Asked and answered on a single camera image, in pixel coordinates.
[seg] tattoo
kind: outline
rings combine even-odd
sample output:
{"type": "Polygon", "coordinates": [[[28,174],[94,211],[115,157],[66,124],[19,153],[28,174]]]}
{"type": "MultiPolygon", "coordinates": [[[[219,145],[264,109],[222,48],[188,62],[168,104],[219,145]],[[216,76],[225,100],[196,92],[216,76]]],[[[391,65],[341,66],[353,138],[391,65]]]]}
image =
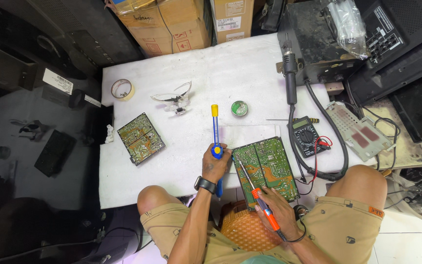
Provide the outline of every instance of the tattoo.
{"type": "Polygon", "coordinates": [[[212,165],[212,164],[208,164],[208,166],[203,166],[203,173],[205,173],[205,172],[210,172],[210,171],[212,171],[214,169],[214,165],[212,165]]]}

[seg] khaki shorts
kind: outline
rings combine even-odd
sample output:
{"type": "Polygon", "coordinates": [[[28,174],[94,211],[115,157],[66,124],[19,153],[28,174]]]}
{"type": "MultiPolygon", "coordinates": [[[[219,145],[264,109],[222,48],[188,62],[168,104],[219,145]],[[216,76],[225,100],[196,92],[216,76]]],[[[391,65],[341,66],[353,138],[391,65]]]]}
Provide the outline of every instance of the khaki shorts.
{"type": "MultiPolygon", "coordinates": [[[[361,202],[338,197],[316,197],[315,207],[302,221],[307,236],[337,263],[366,263],[380,230],[384,212],[361,202]]],[[[168,259],[173,244],[190,209],[170,203],[141,216],[163,258],[168,259]]],[[[285,263],[300,264],[291,252],[277,246],[265,252],[242,250],[216,229],[208,226],[205,264],[240,264],[255,255],[271,255],[285,263]]]]}

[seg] cardboard box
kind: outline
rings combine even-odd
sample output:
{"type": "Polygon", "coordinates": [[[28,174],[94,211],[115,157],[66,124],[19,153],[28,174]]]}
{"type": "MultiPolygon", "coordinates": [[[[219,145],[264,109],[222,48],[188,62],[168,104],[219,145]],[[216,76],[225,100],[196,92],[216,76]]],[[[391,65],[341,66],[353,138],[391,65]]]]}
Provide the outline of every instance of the cardboard box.
{"type": "Polygon", "coordinates": [[[211,9],[218,44],[250,37],[253,0],[211,0],[211,9]]]}
{"type": "Polygon", "coordinates": [[[211,45],[212,19],[206,0],[113,0],[117,16],[150,56],[211,45]]]}

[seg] orange woven stool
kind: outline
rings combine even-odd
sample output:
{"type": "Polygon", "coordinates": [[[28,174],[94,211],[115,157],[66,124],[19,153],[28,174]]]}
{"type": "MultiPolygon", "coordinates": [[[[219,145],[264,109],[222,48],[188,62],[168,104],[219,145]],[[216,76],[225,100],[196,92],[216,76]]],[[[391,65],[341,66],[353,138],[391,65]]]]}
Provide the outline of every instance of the orange woven stool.
{"type": "Polygon", "coordinates": [[[223,206],[220,227],[223,235],[247,251],[267,251],[283,242],[266,229],[255,211],[247,210],[245,201],[223,206]]]}

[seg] green circuit board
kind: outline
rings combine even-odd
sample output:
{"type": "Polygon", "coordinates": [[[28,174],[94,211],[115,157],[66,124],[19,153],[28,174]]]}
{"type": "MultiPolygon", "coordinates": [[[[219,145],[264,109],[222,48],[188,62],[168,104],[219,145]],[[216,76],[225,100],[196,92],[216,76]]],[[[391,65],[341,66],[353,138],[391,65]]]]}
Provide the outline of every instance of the green circuit board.
{"type": "Polygon", "coordinates": [[[294,182],[291,167],[280,137],[234,148],[232,150],[232,159],[249,211],[255,210],[257,201],[253,198],[252,187],[237,160],[240,160],[244,165],[255,188],[261,186],[273,187],[288,202],[301,197],[294,182]]]}
{"type": "Polygon", "coordinates": [[[145,113],[118,129],[118,135],[136,166],[166,146],[145,113]]]}

